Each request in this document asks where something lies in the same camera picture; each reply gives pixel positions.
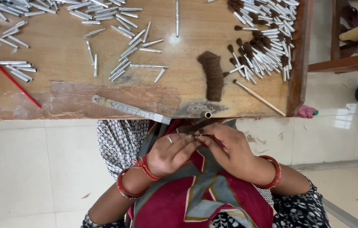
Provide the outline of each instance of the red bangle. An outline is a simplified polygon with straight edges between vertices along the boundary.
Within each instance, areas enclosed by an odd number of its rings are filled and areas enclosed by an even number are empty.
[[[133,159],[133,162],[135,163],[137,168],[142,168],[143,171],[145,172],[146,176],[152,180],[152,181],[157,181],[159,179],[161,179],[161,177],[157,177],[154,174],[152,174],[149,169],[148,166],[146,165],[146,156],[144,157],[140,157],[140,161],[138,162],[136,159]]]
[[[255,186],[258,187],[258,188],[262,188],[262,189],[273,189],[274,187],[276,187],[276,185],[279,183],[279,181],[280,181],[280,179],[282,177],[282,168],[280,167],[280,164],[274,158],[272,158],[270,156],[262,155],[262,156],[259,156],[259,157],[267,159],[267,160],[270,160],[275,165],[276,175],[275,175],[275,178],[273,179],[273,181],[270,184],[268,184],[268,185],[255,185]]]
[[[120,191],[120,193],[127,199],[131,199],[131,200],[135,200],[135,199],[138,199],[141,195],[143,195],[145,193],[145,190],[139,194],[131,194],[129,192],[127,192],[124,187],[123,187],[123,184],[121,183],[121,177],[129,170],[130,168],[128,169],[125,169],[123,170],[117,177],[117,188],[118,190]]]

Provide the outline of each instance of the wooden table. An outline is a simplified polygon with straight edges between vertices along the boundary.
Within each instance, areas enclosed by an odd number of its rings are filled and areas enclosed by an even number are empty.
[[[114,82],[108,80],[118,64],[120,54],[128,48],[129,39],[115,32],[115,19],[100,25],[81,24],[81,19],[68,13],[62,6],[58,14],[46,13],[31,18],[8,16],[10,22],[0,19],[0,34],[13,24],[26,20],[29,24],[16,37],[31,48],[13,48],[0,42],[0,61],[29,61],[39,70],[27,73],[34,78],[29,84],[19,80],[24,88],[42,105],[38,109],[0,72],[0,120],[70,119],[70,118],[138,118],[91,102],[100,95],[173,118],[200,117],[211,111],[213,117],[276,117],[277,112],[232,83],[238,79],[250,86],[267,101],[293,116],[304,102],[308,66],[308,46],[313,0],[300,0],[295,21],[292,49],[293,71],[288,82],[273,73],[257,80],[257,85],[243,80],[238,73],[225,78],[221,102],[205,99],[206,79],[196,57],[206,50],[221,55],[223,71],[233,69],[227,45],[238,49],[235,40],[250,40],[247,31],[234,31],[239,21],[227,9],[226,2],[217,0],[180,0],[179,37],[175,35],[174,0],[128,0],[126,7],[141,7],[139,18],[130,18],[139,25],[136,34],[152,21],[147,41],[165,39],[150,48],[162,53],[136,51],[131,55],[133,64],[166,65],[169,69],[155,84],[158,69],[131,67]],[[105,31],[83,39],[88,32]],[[93,77],[93,66],[85,41],[91,43],[93,54],[98,55],[99,76]]]

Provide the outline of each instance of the woman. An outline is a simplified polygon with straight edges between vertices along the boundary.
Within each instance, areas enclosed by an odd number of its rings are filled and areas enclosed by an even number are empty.
[[[133,227],[329,228],[316,187],[273,158],[254,156],[234,124],[193,132],[183,119],[169,126],[99,121],[100,151],[117,182],[92,206],[82,228],[125,228],[127,211]],[[133,158],[136,167],[129,168]],[[254,185],[270,189],[275,216]]]

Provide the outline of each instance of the silver ring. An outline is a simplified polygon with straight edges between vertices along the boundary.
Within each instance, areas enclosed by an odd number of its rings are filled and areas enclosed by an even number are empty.
[[[167,136],[166,138],[169,140],[169,142],[170,142],[171,144],[173,144],[172,139],[171,139],[170,136]]]

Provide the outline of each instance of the metal ruler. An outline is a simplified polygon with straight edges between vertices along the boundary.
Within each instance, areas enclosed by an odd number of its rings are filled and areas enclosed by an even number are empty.
[[[119,111],[123,111],[126,113],[130,113],[139,117],[143,117],[152,121],[161,122],[169,125],[171,118],[164,117],[161,114],[157,114],[151,111],[146,111],[144,109],[140,109],[131,105],[127,105],[118,101],[110,100],[102,96],[94,95],[92,97],[92,102],[95,104],[99,104],[102,106],[110,107],[117,109]]]

